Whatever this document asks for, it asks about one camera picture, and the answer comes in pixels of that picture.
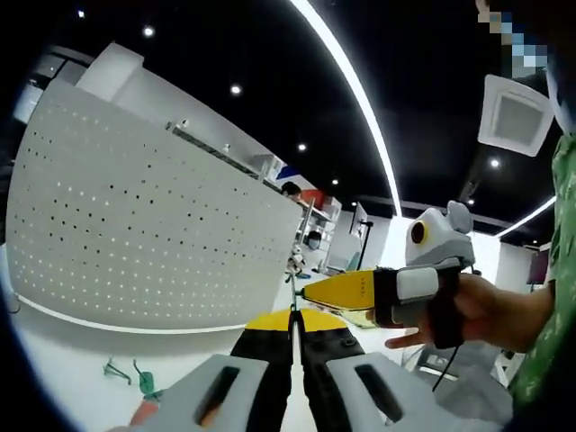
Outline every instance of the cable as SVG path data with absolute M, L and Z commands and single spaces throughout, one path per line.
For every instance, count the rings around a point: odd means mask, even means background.
M 462 345 L 457 346 L 456 348 L 454 348 L 454 352 L 452 353 L 452 355 L 450 356 L 450 360 L 448 360 L 448 364 L 446 365 L 446 367 L 444 368 L 444 371 L 442 371 L 442 373 L 440 374 L 440 376 L 438 377 L 438 381 L 436 381 L 436 384 L 434 384 L 434 387 L 432 387 L 432 392 L 434 392 L 437 388 L 437 386 L 440 384 L 440 382 L 442 381 L 442 378 L 444 378 L 444 375 L 446 375 L 446 372 L 448 372 L 448 369 L 450 368 L 450 365 L 452 364 L 452 362 L 454 361 L 455 357 L 456 357 L 456 353 L 458 353 L 458 348 L 460 348 Z

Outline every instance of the ceiling light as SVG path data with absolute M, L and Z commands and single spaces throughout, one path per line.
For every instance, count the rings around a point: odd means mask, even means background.
M 142 30 L 142 33 L 144 33 L 144 36 L 146 36 L 147 38 L 151 38 L 152 36 L 154 36 L 155 33 L 154 27 L 150 27 L 149 25 L 147 25 Z
M 390 155 L 388 155 L 388 150 L 386 144 L 384 143 L 384 138 L 380 132 L 378 126 L 378 121 L 374 114 L 374 110 L 368 101 L 368 96 L 362 84 L 358 79 L 358 75 L 354 71 L 350 60 L 348 59 L 346 53 L 332 34 L 332 31 L 328 28 L 326 23 L 322 21 L 322 18 L 318 15 L 314 7 L 308 2 L 308 0 L 290 0 L 293 6 L 298 9 L 302 16 L 308 21 L 312 29 L 318 34 L 324 45 L 330 51 L 330 54 L 338 64 L 338 67 L 342 71 L 348 85 L 354 93 L 355 99 L 358 101 L 358 105 L 364 114 L 368 128 L 372 133 L 372 137 L 378 152 L 380 153 L 380 158 L 384 166 L 384 173 L 388 180 L 388 186 L 390 187 L 390 192 L 392 200 L 394 201 L 394 208 L 396 209 L 396 215 L 402 215 L 402 208 L 400 202 L 400 196 L 398 194 L 398 186 L 396 185 L 396 179 L 394 178 L 394 173 L 392 171 L 392 162 L 390 161 Z
M 238 95 L 240 95 L 240 94 L 242 93 L 242 87 L 240 87 L 238 84 L 233 84 L 233 85 L 230 87 L 230 92 L 231 92 L 233 95 L 238 96 Z
M 500 161 L 499 161 L 497 158 L 492 157 L 492 158 L 490 159 L 490 166 L 491 166 L 492 168 L 500 168 Z
M 544 204 L 542 204 L 540 207 L 538 207 L 536 210 L 534 210 L 530 214 L 528 214 L 525 218 L 519 220 L 518 222 L 516 222 L 511 227 L 508 227 L 508 228 L 504 229 L 503 231 L 499 232 L 494 237 L 496 237 L 497 239 L 500 239 L 500 238 L 504 237 L 505 235 L 509 234 L 510 232 L 512 232 L 513 230 L 518 229 L 519 227 L 521 227 L 525 223 L 531 221 L 533 218 L 535 218 L 540 213 L 547 210 L 549 207 L 552 207 L 555 202 L 556 202 L 556 197 L 554 196 L 554 197 L 550 198 L 548 201 L 546 201 Z

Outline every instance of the hand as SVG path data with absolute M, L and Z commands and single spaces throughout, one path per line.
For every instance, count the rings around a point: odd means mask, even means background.
M 483 340 L 518 352 L 526 352 L 530 348 L 554 309 L 550 289 L 529 295 L 517 294 L 499 290 L 473 274 L 460 275 L 454 303 L 464 316 L 464 340 Z M 386 346 L 402 348 L 432 341 L 428 316 L 425 315 L 418 325 L 418 332 L 389 339 Z

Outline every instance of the ceiling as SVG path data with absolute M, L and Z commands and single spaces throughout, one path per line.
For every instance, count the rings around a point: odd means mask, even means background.
M 318 188 L 345 205 L 363 196 L 369 214 L 393 215 L 356 99 L 288 0 L 116 3 L 84 4 L 85 18 L 72 13 L 54 41 L 93 56 L 111 41 L 139 52 L 145 68 L 208 104 Z M 312 3 L 370 99 L 403 201 L 444 207 L 472 197 L 475 214 L 515 222 L 554 194 L 555 122 L 534 158 L 476 138 L 484 77 L 505 76 L 511 60 L 500 37 L 477 23 L 474 1 L 424 2 L 418 9 L 380 0 Z M 153 38 L 142 37 L 144 25 L 154 26 Z M 243 89 L 238 97 L 230 94 L 236 83 Z M 302 142 L 305 152 L 297 149 Z M 499 169 L 490 158 L 499 159 Z M 421 212 L 403 210 L 409 217 Z M 553 227 L 548 211 L 504 240 L 546 242 Z

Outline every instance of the perforated white wall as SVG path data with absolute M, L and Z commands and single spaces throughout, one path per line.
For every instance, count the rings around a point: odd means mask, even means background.
M 272 307 L 300 214 L 194 145 L 53 81 L 13 172 L 12 283 L 91 324 L 243 324 Z

